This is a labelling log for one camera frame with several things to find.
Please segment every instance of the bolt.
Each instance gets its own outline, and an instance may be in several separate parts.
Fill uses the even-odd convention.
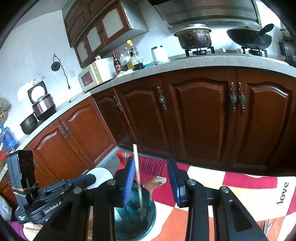
[[[115,183],[116,183],[116,181],[114,179],[110,179],[110,180],[107,181],[107,184],[109,186],[113,186],[113,185],[115,185]]]
[[[78,187],[78,188],[75,188],[73,192],[75,194],[80,194],[82,192],[82,189]]]
[[[226,186],[222,186],[221,187],[222,192],[228,193],[229,192],[229,188]]]
[[[189,184],[189,185],[195,185],[196,184],[196,180],[188,179],[187,180],[187,184]]]

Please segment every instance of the electrical outlet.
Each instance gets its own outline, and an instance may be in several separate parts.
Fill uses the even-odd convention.
[[[75,71],[74,71],[74,70],[70,71],[70,77],[73,78],[73,77],[75,77],[75,76],[76,76]]]

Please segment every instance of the power cord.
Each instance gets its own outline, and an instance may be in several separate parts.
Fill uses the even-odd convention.
[[[61,67],[62,67],[62,69],[63,69],[63,71],[64,71],[64,75],[66,76],[65,70],[64,70],[64,68],[63,68],[63,66],[62,66],[62,63],[61,63],[60,59],[59,59],[58,57],[56,57],[56,58],[59,60],[59,63],[60,63],[60,65],[61,65]],[[71,89],[71,86],[69,85],[68,77],[67,77],[67,76],[66,76],[66,79],[67,79],[68,89]]]

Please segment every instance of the white plate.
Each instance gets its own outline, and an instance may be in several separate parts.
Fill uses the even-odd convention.
[[[96,182],[87,187],[87,189],[93,189],[100,186],[102,183],[113,179],[111,172],[109,172],[106,168],[96,167],[90,170],[87,174],[94,174],[96,176]]]

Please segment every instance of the frosted glass cabinet door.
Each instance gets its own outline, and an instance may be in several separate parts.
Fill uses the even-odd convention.
[[[78,47],[77,47],[77,52],[78,52],[78,55],[79,55],[79,58],[80,58],[80,61],[83,62],[84,60],[87,59],[88,57],[88,54],[87,54],[87,50],[85,48],[85,45],[84,45],[84,41],[82,41]]]
[[[106,16],[102,19],[102,22],[107,38],[110,38],[124,27],[117,8],[107,13]]]
[[[102,40],[98,32],[99,30],[97,29],[97,26],[94,26],[87,34],[87,40],[92,52],[94,52],[102,44]]]

